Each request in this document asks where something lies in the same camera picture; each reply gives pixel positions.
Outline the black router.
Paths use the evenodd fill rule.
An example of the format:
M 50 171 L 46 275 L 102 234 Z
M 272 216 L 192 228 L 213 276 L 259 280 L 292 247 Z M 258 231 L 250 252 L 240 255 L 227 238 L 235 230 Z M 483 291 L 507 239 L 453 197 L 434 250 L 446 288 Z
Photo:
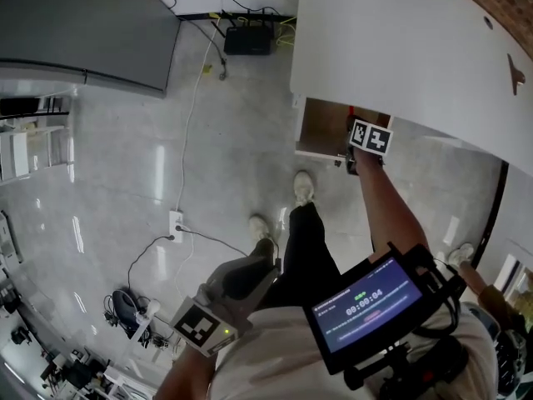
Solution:
M 293 47 L 297 17 L 281 17 L 273 13 L 210 12 L 212 19 L 226 20 L 230 25 L 223 32 L 223 51 L 232 56 L 266 56 L 274 46 Z

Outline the person's white shoe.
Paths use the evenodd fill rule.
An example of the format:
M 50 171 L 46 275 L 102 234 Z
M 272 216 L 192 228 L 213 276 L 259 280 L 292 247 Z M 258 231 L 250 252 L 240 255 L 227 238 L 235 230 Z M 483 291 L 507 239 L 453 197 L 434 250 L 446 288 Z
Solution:
M 314 198 L 314 183 L 307 171 L 299 171 L 293 180 L 293 190 L 297 207 L 311 203 Z
M 447 263 L 454 268 L 458 268 L 462 263 L 470 263 L 475 249 L 469 242 L 463 243 L 459 248 L 452 251 L 447 257 Z
M 267 221 L 260 215 L 252 215 L 249 218 L 248 227 L 252 235 L 252 239 L 257 242 L 271 237 L 270 228 L 267 224 Z

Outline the person's left forearm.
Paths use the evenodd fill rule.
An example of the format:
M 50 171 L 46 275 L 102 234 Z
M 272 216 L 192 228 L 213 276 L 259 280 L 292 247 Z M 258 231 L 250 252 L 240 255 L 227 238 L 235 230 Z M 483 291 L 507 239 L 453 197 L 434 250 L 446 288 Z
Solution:
M 153 400 L 207 400 L 217 356 L 204 356 L 187 345 L 158 388 Z

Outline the white desk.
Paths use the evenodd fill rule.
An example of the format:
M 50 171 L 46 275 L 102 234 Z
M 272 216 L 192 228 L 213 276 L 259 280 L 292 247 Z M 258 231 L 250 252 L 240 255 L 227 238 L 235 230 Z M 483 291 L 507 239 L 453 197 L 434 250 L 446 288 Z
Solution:
M 533 60 L 472 0 L 299 0 L 290 88 L 418 123 L 533 176 Z M 514 96 L 507 54 L 526 76 Z

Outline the person's white shirt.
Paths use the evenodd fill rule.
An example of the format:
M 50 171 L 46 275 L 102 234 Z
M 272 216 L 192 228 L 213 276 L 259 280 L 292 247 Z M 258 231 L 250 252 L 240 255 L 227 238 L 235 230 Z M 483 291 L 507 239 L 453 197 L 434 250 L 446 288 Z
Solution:
M 252 330 L 219 360 L 208 400 L 377 400 L 392 375 L 383 369 L 352 391 L 342 375 L 327 371 L 301 308 L 269 308 L 251 320 Z M 468 352 L 465 369 L 420 400 L 496 400 L 497 359 L 489 333 L 464 307 L 453 335 Z

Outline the white flat panel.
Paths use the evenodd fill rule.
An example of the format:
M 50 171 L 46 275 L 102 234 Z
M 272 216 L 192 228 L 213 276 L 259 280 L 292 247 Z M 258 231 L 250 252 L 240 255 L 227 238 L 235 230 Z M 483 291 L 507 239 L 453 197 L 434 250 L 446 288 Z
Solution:
M 14 236 L 11 232 L 10 222 L 7 214 L 0 210 L 0 253 L 6 266 L 10 269 L 18 267 L 22 263 L 22 258 L 17 248 Z

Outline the person's right white shoe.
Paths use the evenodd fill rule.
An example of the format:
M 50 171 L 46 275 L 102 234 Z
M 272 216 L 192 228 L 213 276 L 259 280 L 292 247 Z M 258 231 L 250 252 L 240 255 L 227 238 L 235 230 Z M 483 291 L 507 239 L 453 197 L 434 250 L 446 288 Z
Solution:
M 293 190 L 297 207 L 311 203 L 314 198 L 314 183 L 307 171 L 299 171 L 293 180 Z

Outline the small white round device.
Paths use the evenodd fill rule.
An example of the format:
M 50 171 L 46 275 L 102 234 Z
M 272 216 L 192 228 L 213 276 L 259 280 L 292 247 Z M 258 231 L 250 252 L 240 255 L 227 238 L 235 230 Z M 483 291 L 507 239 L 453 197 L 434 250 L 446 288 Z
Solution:
M 140 306 L 135 314 L 138 323 L 151 321 L 160 310 L 161 304 L 158 300 L 150 300 L 146 305 Z

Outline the person's right forearm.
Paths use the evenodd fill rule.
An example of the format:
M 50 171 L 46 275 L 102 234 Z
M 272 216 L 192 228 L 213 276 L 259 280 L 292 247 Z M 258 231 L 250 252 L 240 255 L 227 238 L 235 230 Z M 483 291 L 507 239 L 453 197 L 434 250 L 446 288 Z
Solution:
M 356 149 L 353 152 L 373 246 L 385 253 L 393 244 L 401 253 L 414 246 L 428 246 L 426 235 L 379 163 L 378 156 Z

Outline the small white rack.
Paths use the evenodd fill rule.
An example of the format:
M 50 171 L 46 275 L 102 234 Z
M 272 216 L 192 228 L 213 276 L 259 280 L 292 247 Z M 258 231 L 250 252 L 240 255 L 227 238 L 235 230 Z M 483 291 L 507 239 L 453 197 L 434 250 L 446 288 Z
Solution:
M 68 95 L 0 98 L 0 186 L 74 160 Z

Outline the black monitor screen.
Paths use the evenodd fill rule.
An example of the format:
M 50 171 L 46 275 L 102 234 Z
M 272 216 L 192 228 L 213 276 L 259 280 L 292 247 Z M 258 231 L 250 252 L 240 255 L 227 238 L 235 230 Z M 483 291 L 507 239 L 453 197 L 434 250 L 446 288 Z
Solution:
M 315 291 L 303 311 L 328 373 L 341 373 L 420 327 L 440 307 L 427 282 L 435 269 L 424 246 L 406 253 L 390 246 L 375 262 Z

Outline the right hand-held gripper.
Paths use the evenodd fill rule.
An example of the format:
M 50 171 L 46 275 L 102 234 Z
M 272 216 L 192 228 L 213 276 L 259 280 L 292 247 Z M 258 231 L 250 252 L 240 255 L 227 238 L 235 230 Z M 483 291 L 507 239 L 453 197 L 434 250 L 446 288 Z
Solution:
M 391 145 L 393 131 L 355 115 L 347 117 L 346 129 L 348 133 L 345 159 L 347 173 L 353 176 L 358 175 L 354 157 L 355 149 L 376 156 L 378 163 L 382 167 L 384 165 L 383 158 L 388 154 Z

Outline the black binder clip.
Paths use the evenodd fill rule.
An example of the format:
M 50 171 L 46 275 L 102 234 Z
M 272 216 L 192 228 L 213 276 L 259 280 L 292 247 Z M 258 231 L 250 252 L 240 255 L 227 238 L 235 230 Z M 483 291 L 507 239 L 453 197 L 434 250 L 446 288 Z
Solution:
M 512 56 L 508 53 L 507 60 L 509 63 L 510 73 L 511 73 L 511 87 L 513 95 L 516 96 L 518 92 L 518 87 L 523 86 L 526 83 L 525 74 L 516 67 L 513 62 Z

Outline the wooden drawer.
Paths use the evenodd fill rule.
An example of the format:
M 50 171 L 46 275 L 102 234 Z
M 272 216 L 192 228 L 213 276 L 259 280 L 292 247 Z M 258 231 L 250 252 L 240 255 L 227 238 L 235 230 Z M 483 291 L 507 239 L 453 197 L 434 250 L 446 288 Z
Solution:
M 302 101 L 296 123 L 295 154 L 343 161 L 346 156 L 346 120 L 349 107 L 346 104 L 310 97 Z M 355 107 L 355 114 L 384 128 L 390 128 L 393 120 L 388 114 L 362 107 Z

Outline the white power strip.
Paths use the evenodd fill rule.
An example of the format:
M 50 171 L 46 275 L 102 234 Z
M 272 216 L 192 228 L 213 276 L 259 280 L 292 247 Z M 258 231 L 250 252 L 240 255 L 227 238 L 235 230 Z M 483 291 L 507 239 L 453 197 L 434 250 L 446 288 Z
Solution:
M 182 223 L 183 213 L 171 210 L 169 212 L 169 236 L 174 243 L 182 243 L 183 241 Z

